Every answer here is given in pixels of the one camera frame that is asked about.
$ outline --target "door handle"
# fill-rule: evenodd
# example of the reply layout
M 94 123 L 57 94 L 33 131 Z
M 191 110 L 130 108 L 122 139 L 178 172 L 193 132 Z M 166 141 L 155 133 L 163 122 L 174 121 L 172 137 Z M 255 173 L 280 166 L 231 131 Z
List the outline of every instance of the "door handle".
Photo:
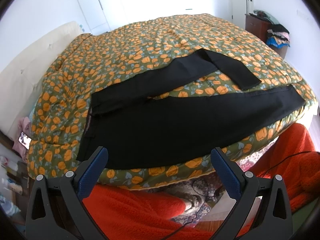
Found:
M 100 7 L 101 7 L 101 10 L 103 10 L 103 7 L 102 7 L 102 4 L 101 4 L 100 0 L 98 0 L 98 1 L 99 1 L 99 4 L 100 4 Z

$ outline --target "green comforter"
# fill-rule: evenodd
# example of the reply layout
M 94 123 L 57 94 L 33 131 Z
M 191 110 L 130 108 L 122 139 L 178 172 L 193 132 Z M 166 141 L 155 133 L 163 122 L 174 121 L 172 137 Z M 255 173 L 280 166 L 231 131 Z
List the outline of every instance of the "green comforter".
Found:
M 35 178 L 43 174 L 50 178 L 76 170 L 79 165 L 77 152 L 92 93 L 144 71 L 164 67 L 173 58 L 187 56 L 200 48 L 242 61 L 262 81 L 249 91 L 292 84 L 306 101 L 300 110 L 224 148 L 232 160 L 244 158 L 267 145 L 317 103 L 314 93 L 299 73 L 271 48 L 232 23 L 208 14 L 158 18 L 129 24 L 100 36 L 82 34 L 44 75 L 43 92 L 32 122 L 29 175 Z M 156 99 L 226 93 L 243 92 L 226 75 L 216 71 Z M 202 125 L 205 124 L 190 127 L 190 132 L 201 133 Z M 210 157 L 206 155 L 170 167 L 104 169 L 99 182 L 141 189 L 167 185 L 212 171 Z

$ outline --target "smartphone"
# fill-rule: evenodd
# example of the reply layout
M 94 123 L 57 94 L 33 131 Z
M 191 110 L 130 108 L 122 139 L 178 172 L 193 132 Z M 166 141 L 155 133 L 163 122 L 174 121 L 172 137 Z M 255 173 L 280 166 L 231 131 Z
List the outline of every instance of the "smartphone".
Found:
M 19 142 L 29 150 L 29 146 L 30 146 L 30 142 L 31 142 L 31 138 L 28 137 L 28 135 L 26 135 L 24 132 L 22 132 L 20 134 L 20 137 L 19 137 Z

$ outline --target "bed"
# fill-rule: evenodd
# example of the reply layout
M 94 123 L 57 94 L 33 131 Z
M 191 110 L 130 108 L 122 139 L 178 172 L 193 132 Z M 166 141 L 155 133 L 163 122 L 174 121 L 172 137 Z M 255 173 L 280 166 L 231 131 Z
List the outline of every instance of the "bed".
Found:
M 144 71 L 168 65 L 173 58 L 187 56 L 201 48 L 242 61 L 261 80 L 261 84 L 250 91 L 292 84 L 305 100 L 299 110 L 223 148 L 231 160 L 243 159 L 260 150 L 292 123 L 306 118 L 307 113 L 312 116 L 316 111 L 318 104 L 313 91 L 294 68 L 257 37 L 209 14 L 158 18 L 125 25 L 99 36 L 81 34 L 43 76 L 42 92 L 32 121 L 29 176 L 58 177 L 68 170 L 76 170 L 79 165 L 76 157 L 92 93 Z M 241 91 L 228 76 L 216 71 L 156 99 L 226 93 Z M 104 169 L 98 182 L 127 189 L 145 189 L 210 172 L 213 167 L 209 155 L 205 155 L 166 167 Z

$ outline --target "red blanket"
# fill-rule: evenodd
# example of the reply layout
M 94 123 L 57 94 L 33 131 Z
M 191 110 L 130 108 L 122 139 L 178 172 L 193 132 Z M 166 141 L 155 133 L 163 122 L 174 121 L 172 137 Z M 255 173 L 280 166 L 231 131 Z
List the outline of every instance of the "red blanket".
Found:
M 314 150 L 305 127 L 293 124 L 250 170 L 256 176 L 262 176 L 290 155 Z M 320 155 L 317 152 L 289 157 L 268 171 L 265 177 L 275 174 L 284 179 L 293 212 L 320 195 Z M 181 226 L 168 219 L 185 209 L 183 201 L 166 193 L 145 193 L 101 185 L 96 185 L 83 203 L 111 240 L 160 240 Z M 170 240 L 208 240 L 212 234 L 185 227 Z
M 265 178 L 280 174 L 287 188 L 292 212 L 320 196 L 320 154 L 315 152 L 310 134 L 302 124 L 295 123 L 281 134 L 250 171 L 257 177 Z M 243 228 L 240 235 L 249 228 L 250 225 Z

